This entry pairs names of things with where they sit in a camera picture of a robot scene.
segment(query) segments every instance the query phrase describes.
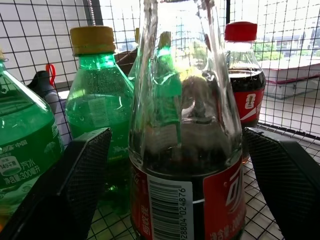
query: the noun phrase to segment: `bottle cap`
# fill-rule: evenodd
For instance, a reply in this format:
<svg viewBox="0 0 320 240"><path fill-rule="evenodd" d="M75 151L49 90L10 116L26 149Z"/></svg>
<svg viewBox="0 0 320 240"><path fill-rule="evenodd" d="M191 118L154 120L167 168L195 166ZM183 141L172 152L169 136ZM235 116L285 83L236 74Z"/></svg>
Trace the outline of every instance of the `bottle cap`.
<svg viewBox="0 0 320 240"><path fill-rule="evenodd" d="M170 31L164 31L160 35L158 48L161 49L164 46L167 46L167 47L171 46L171 32Z"/></svg>
<svg viewBox="0 0 320 240"><path fill-rule="evenodd" d="M0 48L0 60L1 60L1 61L7 60L7 59L5 58L5 55L2 53L2 49L1 49L1 48Z"/></svg>
<svg viewBox="0 0 320 240"><path fill-rule="evenodd" d="M140 30L139 30L139 28L137 27L137 28L135 29L135 42L136 42L137 44L139 44L139 34L140 34Z"/></svg>
<svg viewBox="0 0 320 240"><path fill-rule="evenodd" d="M237 21L225 26L224 40L250 42L257 39L258 25L248 21Z"/></svg>
<svg viewBox="0 0 320 240"><path fill-rule="evenodd" d="M114 53L114 32L108 26L81 26L70 30L74 55Z"/></svg>

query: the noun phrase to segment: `soda bottle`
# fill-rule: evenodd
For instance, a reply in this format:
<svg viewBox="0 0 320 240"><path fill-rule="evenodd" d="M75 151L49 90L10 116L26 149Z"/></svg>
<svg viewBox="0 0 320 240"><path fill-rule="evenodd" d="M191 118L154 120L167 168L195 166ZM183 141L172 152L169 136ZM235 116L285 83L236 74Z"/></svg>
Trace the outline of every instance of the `soda bottle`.
<svg viewBox="0 0 320 240"><path fill-rule="evenodd" d="M239 240L242 130L215 3L143 7L129 132L134 231L146 240Z"/></svg>
<svg viewBox="0 0 320 240"><path fill-rule="evenodd" d="M0 50L0 215L14 213L64 151L49 105L5 68Z"/></svg>
<svg viewBox="0 0 320 240"><path fill-rule="evenodd" d="M129 209L129 120L133 85L116 64L113 29L107 26L76 27L70 31L79 68L66 101L66 116L74 138L110 127L108 172L101 203L118 214Z"/></svg>
<svg viewBox="0 0 320 240"><path fill-rule="evenodd" d="M247 21L229 23L225 27L226 63L242 129L257 127L266 86L265 74L253 51L257 28L256 23ZM242 162L246 163L249 156L243 141Z"/></svg>
<svg viewBox="0 0 320 240"><path fill-rule="evenodd" d="M137 27L135 29L135 43L138 46L139 45L139 28ZM133 86L135 86L135 81L136 81L136 65L137 65L137 58L134 60L133 65L130 69L130 72L128 74L128 79L132 83Z"/></svg>

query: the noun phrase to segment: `tree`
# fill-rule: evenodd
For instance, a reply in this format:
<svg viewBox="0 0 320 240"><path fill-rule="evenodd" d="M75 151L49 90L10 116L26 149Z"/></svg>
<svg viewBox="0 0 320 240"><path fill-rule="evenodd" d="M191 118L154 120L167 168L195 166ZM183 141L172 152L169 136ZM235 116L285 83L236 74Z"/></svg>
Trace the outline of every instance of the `tree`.
<svg viewBox="0 0 320 240"><path fill-rule="evenodd" d="M202 44L201 42L194 41L192 42L192 46L190 47L192 57L198 61L198 65L201 69L203 69L207 64L207 46Z"/></svg>
<svg viewBox="0 0 320 240"><path fill-rule="evenodd" d="M278 60L284 55L277 51L276 42L256 42L253 46L255 58L261 60Z"/></svg>
<svg viewBox="0 0 320 240"><path fill-rule="evenodd" d="M312 50L298 50L296 51L297 56L311 56Z"/></svg>

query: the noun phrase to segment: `red label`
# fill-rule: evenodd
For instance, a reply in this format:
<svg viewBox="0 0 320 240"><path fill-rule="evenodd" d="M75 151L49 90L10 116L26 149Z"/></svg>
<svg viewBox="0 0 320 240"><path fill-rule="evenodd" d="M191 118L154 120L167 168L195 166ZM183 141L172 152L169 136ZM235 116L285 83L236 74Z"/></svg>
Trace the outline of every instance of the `red label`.
<svg viewBox="0 0 320 240"><path fill-rule="evenodd" d="M146 240L152 240L151 215L147 175L132 165L131 216L137 230Z"/></svg>
<svg viewBox="0 0 320 240"><path fill-rule="evenodd" d="M259 119L262 99L265 89L257 91L234 92L234 98L241 123L247 123Z"/></svg>
<svg viewBox="0 0 320 240"><path fill-rule="evenodd" d="M246 204L239 160L203 180L205 240L230 240L244 226Z"/></svg>

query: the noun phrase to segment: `wire basket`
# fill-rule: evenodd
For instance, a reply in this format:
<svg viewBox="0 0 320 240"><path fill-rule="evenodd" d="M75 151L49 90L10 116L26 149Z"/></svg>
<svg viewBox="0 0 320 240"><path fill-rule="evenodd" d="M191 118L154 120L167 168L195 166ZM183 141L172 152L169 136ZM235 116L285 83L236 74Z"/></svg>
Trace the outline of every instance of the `wire basket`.
<svg viewBox="0 0 320 240"><path fill-rule="evenodd" d="M320 163L319 1L220 0L218 6L222 37L229 22L258 23L255 55L268 80L260 128L296 139ZM55 66L54 87L60 96L55 119L65 145L71 140L65 99L78 69L70 29L112 27L118 51L115 59L128 74L136 57L132 51L139 24L139 0L0 0L0 47L9 59L8 71L27 85L47 64ZM244 173L247 215L242 239L282 240L250 161ZM97 209L88 239L135 239L130 213L117 216L107 206Z"/></svg>

